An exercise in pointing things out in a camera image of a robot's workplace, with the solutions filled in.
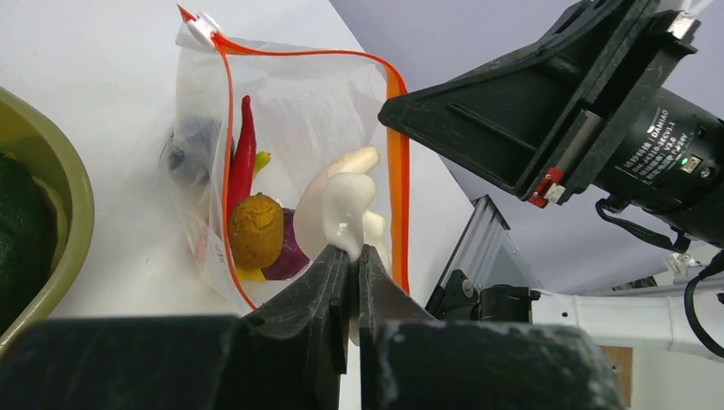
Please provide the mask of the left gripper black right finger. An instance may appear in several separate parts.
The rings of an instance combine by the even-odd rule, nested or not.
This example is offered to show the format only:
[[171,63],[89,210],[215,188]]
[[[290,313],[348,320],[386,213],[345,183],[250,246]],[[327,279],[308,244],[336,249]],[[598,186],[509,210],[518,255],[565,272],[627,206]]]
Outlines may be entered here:
[[365,409],[622,409],[610,363],[582,330],[435,319],[359,257],[361,403]]

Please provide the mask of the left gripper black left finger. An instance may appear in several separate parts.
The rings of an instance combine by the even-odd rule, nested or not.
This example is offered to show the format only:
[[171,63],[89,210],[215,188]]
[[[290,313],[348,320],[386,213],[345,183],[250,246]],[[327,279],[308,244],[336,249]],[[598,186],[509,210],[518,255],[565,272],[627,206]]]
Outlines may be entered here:
[[336,409],[347,254],[328,246],[243,317],[51,319],[1,360],[4,409]]

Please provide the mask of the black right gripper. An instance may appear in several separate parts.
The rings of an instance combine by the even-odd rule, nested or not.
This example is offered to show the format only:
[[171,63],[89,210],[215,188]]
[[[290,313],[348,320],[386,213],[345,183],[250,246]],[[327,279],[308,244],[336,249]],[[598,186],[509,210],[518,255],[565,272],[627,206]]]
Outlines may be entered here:
[[603,177],[699,26],[660,1],[579,1],[536,42],[378,118],[521,200],[563,204]]

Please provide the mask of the long yellow chili pepper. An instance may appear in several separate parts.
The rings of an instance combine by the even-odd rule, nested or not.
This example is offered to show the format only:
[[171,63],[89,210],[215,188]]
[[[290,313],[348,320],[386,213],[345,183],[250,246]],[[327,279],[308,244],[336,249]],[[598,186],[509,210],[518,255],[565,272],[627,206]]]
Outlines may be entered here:
[[236,275],[241,280],[263,280],[283,245],[283,210],[269,196],[253,193],[257,173],[271,161],[266,151],[238,150],[230,168],[228,238]]

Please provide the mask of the purple red onion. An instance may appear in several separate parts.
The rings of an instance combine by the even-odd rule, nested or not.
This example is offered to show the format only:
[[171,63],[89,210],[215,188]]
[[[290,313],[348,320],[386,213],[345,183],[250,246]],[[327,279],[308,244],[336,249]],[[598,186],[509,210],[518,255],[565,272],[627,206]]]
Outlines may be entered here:
[[299,247],[294,230],[294,209],[283,208],[283,246],[278,258],[261,271],[267,280],[291,279],[305,269],[309,258]]

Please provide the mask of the brown kiwi fruit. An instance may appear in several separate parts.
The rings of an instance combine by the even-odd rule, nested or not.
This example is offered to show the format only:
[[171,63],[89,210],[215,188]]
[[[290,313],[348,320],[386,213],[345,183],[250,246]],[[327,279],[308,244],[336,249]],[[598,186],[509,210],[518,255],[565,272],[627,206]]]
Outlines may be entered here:
[[228,234],[237,267],[244,270],[269,267],[283,246],[283,209],[267,195],[248,196],[234,208],[228,221]]

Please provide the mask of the white mushroom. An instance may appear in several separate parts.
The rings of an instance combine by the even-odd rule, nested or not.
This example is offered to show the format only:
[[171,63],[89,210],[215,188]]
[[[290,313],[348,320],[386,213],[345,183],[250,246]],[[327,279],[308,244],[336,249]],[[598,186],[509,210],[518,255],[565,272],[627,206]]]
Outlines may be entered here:
[[377,249],[383,271],[389,272],[387,221],[370,211],[377,187],[367,173],[379,161],[377,149],[367,146],[334,160],[308,184],[296,206],[293,227],[295,240],[309,260],[331,244],[356,262],[368,244]]

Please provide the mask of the long red chili pepper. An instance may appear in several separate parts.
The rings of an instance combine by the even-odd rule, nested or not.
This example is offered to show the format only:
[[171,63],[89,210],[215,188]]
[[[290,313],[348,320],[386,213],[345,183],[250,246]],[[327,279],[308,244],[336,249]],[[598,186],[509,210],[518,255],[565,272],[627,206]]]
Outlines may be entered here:
[[228,217],[231,216],[236,205],[250,195],[256,162],[257,140],[251,96],[249,95],[242,98],[241,114],[242,127],[234,156],[231,159],[229,172],[228,195],[226,198],[226,215]]

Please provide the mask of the clear zip bag orange zipper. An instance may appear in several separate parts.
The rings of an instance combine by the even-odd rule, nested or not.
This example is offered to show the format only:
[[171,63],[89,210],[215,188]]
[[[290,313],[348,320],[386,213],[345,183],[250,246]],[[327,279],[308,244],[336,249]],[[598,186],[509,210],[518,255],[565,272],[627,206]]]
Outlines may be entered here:
[[370,170],[377,195],[370,211],[387,221],[387,275],[409,286],[410,142],[377,116],[390,98],[406,93],[400,73],[383,59],[352,50],[316,50],[224,36],[205,14],[182,14],[175,121],[209,117],[222,122],[209,181],[182,186],[169,176],[200,277],[241,313],[248,313],[310,267],[287,280],[241,280],[228,238],[231,159],[242,127],[242,98],[251,96],[257,153],[271,161],[252,192],[296,209],[312,179],[334,160],[373,146]]

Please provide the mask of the dark purple plum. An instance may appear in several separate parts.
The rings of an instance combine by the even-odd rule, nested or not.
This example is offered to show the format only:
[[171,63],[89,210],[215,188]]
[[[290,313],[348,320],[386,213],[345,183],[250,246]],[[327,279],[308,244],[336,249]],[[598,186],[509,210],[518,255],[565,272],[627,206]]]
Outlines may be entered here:
[[221,128],[221,120],[215,118],[185,117],[176,120],[161,151],[161,168],[182,186],[206,184],[210,179]]

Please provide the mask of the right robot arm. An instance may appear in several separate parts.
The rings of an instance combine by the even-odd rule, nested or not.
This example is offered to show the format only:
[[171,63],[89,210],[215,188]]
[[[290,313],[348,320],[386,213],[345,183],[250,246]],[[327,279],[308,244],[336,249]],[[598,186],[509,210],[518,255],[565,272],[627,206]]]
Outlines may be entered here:
[[723,121],[663,87],[698,26],[657,1],[580,1],[537,42],[378,118],[539,208],[594,185],[599,217],[642,242],[721,247]]

